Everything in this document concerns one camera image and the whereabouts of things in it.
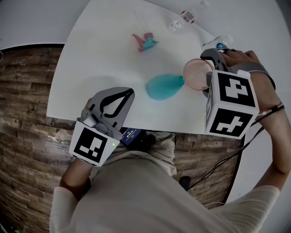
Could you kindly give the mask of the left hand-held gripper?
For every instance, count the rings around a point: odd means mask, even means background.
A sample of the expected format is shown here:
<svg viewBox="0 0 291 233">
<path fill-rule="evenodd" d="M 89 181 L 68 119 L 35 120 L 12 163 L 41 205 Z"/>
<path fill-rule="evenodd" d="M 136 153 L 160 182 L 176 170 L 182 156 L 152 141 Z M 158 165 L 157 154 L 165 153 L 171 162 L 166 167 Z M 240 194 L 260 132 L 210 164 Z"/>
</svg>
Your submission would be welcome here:
<svg viewBox="0 0 291 233">
<path fill-rule="evenodd" d="M 122 101 L 112 114 L 104 113 L 105 106 L 120 98 Z M 113 87 L 96 93 L 92 99 L 92 112 L 82 112 L 75 124 L 69 153 L 101 167 L 120 143 L 120 129 L 134 98 L 134 90 L 128 87 Z"/>
</svg>

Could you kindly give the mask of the person's left forearm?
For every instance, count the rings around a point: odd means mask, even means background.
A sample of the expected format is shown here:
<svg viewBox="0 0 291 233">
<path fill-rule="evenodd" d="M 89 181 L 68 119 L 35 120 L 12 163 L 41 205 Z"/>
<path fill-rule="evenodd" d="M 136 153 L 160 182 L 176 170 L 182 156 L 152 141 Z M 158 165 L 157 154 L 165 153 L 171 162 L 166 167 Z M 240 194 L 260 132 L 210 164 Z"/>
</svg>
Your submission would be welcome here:
<svg viewBox="0 0 291 233">
<path fill-rule="evenodd" d="M 62 176 L 59 186 L 71 191 L 80 200 L 91 187 L 92 169 L 93 165 L 76 158 Z"/>
</svg>

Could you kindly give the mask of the person's right forearm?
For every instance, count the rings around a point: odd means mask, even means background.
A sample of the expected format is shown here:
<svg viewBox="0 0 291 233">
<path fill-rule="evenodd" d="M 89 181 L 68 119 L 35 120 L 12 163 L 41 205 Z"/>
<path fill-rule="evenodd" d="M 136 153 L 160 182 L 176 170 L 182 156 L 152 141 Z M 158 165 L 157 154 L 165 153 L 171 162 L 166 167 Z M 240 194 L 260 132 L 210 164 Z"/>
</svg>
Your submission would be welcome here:
<svg viewBox="0 0 291 233">
<path fill-rule="evenodd" d="M 281 173 L 291 171 L 291 124 L 284 109 L 265 116 L 259 123 L 271 137 L 272 163 Z"/>
</svg>

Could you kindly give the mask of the white plastic bottle blue label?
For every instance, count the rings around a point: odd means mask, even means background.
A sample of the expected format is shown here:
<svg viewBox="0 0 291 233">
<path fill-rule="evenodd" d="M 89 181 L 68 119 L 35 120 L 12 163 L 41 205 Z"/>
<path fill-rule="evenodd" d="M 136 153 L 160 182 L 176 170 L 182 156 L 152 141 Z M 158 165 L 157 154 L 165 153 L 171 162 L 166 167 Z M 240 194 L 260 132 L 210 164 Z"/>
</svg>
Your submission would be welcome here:
<svg viewBox="0 0 291 233">
<path fill-rule="evenodd" d="M 202 51 L 205 51 L 210 48 L 216 48 L 218 50 L 223 50 L 225 48 L 230 48 L 234 42 L 231 35 L 219 35 L 216 38 L 212 39 L 209 42 L 202 44 Z"/>
</svg>

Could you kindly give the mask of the teal large spray bottle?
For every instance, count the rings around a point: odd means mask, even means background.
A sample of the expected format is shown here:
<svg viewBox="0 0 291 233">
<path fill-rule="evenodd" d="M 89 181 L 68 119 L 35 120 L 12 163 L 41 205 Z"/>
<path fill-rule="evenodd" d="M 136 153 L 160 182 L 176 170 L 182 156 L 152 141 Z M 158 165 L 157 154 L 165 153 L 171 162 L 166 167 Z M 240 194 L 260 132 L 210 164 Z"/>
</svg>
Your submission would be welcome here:
<svg viewBox="0 0 291 233">
<path fill-rule="evenodd" d="M 162 74 L 153 77 L 146 84 L 148 96 L 156 101 L 173 97 L 185 84 L 183 76 Z"/>
</svg>

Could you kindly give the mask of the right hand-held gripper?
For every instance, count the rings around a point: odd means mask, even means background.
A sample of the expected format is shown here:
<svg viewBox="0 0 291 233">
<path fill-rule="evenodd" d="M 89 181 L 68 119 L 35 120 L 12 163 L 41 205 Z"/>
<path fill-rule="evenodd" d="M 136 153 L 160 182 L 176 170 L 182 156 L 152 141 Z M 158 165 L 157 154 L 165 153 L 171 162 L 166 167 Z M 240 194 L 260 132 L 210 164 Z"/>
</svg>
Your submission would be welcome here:
<svg viewBox="0 0 291 233">
<path fill-rule="evenodd" d="M 207 74 L 205 133 L 241 139 L 259 114 L 259 107 L 249 72 L 225 65 L 223 55 L 210 48 L 201 59 L 212 61 L 214 70 Z"/>
</svg>

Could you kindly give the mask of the person's right hand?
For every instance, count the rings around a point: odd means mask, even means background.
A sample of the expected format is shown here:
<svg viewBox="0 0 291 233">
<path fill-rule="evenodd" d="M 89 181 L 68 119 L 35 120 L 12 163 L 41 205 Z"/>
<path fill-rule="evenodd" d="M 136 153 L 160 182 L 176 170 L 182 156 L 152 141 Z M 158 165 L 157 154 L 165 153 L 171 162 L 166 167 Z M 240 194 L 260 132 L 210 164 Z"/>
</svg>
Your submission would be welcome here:
<svg viewBox="0 0 291 233">
<path fill-rule="evenodd" d="M 254 51 L 230 51 L 222 52 L 222 56 L 227 66 L 242 65 L 246 63 L 260 64 L 260 61 Z M 274 106 L 281 104 L 281 100 L 267 74 L 263 72 L 252 72 L 251 81 L 254 86 L 260 111 L 267 111 Z"/>
</svg>

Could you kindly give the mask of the person's beige shirt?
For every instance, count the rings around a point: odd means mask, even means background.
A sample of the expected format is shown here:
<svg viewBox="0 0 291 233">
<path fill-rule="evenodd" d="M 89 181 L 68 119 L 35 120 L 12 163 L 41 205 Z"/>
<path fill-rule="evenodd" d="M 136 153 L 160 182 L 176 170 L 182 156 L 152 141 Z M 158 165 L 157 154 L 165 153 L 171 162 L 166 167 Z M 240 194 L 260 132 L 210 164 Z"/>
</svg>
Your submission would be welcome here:
<svg viewBox="0 0 291 233">
<path fill-rule="evenodd" d="M 209 210 L 153 162 L 126 158 L 101 169 L 80 200 L 56 187 L 50 233 L 258 233 L 279 194 L 260 186 Z"/>
</svg>

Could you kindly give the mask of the small black recorder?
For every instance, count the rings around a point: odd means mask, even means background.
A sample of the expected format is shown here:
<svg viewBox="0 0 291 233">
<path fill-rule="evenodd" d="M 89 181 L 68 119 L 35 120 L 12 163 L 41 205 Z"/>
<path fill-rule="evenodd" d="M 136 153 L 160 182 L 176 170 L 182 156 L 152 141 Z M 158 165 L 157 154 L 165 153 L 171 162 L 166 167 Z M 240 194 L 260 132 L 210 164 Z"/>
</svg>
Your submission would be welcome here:
<svg viewBox="0 0 291 233">
<path fill-rule="evenodd" d="M 139 139 L 139 145 L 138 149 L 142 152 L 147 152 L 153 144 L 156 142 L 156 137 L 152 132 L 145 133 L 140 139 Z"/>
</svg>

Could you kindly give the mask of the pink plastic cup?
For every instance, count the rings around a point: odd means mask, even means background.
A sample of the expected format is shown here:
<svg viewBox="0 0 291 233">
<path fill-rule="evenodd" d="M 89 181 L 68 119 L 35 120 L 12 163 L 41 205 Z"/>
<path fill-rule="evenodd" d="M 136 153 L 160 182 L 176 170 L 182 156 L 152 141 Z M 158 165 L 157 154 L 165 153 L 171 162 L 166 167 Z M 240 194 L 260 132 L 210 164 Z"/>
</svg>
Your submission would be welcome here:
<svg viewBox="0 0 291 233">
<path fill-rule="evenodd" d="M 209 88 L 206 82 L 206 75 L 212 71 L 213 67 L 209 62 L 202 59 L 192 59 L 184 67 L 183 78 L 190 88 L 204 91 Z"/>
</svg>

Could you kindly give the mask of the pink and teal spray nozzle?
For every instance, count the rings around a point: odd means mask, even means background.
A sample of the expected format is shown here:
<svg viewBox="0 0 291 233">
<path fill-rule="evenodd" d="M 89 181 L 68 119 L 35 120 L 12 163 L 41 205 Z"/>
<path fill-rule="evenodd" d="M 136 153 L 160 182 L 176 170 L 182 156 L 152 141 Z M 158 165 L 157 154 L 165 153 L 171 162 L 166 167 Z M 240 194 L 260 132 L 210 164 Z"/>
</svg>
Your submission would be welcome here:
<svg viewBox="0 0 291 233">
<path fill-rule="evenodd" d="M 140 38 L 136 34 L 132 34 L 132 36 L 136 39 L 139 45 L 139 48 L 138 48 L 139 52 L 143 52 L 145 50 L 151 49 L 159 43 L 158 41 L 154 40 L 153 33 L 150 33 L 150 32 L 144 34 L 144 39 Z"/>
</svg>

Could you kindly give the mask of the clear plastic bottle red label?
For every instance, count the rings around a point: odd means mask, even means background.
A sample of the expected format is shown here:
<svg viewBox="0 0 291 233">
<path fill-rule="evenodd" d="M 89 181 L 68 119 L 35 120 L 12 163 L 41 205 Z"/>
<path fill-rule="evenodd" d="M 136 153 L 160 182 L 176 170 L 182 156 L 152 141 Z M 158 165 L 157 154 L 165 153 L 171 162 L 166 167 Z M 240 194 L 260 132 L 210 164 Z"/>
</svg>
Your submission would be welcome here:
<svg viewBox="0 0 291 233">
<path fill-rule="evenodd" d="M 173 34 L 183 34 L 189 30 L 190 26 L 196 23 L 204 12 L 209 8 L 210 4 L 206 0 L 200 0 L 192 7 L 182 11 L 175 19 L 168 24 L 168 30 Z"/>
</svg>

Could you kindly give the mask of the black wrist band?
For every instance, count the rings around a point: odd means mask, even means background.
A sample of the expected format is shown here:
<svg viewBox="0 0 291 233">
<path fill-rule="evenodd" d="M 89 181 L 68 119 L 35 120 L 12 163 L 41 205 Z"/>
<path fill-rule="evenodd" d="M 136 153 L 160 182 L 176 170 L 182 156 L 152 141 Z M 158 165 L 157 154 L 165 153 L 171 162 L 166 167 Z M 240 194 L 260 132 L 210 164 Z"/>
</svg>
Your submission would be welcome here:
<svg viewBox="0 0 291 233">
<path fill-rule="evenodd" d="M 262 115 L 262 116 L 270 115 L 270 114 L 272 114 L 272 113 L 274 113 L 274 112 L 277 112 L 277 111 L 279 111 L 279 110 L 281 110 L 281 109 L 284 109 L 284 108 L 285 108 L 285 107 L 284 107 L 284 104 L 281 103 L 281 104 L 279 104 L 279 105 L 277 105 L 277 106 L 274 106 L 274 107 L 271 108 L 270 110 L 262 111 L 262 112 L 261 112 L 261 115 Z"/>
</svg>

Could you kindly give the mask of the black device with screen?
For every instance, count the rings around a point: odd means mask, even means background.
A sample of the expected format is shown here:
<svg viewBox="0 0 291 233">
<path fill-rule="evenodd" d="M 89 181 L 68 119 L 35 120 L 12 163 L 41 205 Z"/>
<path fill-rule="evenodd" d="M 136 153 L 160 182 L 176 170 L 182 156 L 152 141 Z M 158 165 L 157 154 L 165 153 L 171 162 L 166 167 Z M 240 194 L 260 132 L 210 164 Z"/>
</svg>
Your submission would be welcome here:
<svg viewBox="0 0 291 233">
<path fill-rule="evenodd" d="M 120 142 L 127 147 L 132 146 L 142 136 L 142 130 L 135 128 L 123 128 L 122 133 Z"/>
</svg>

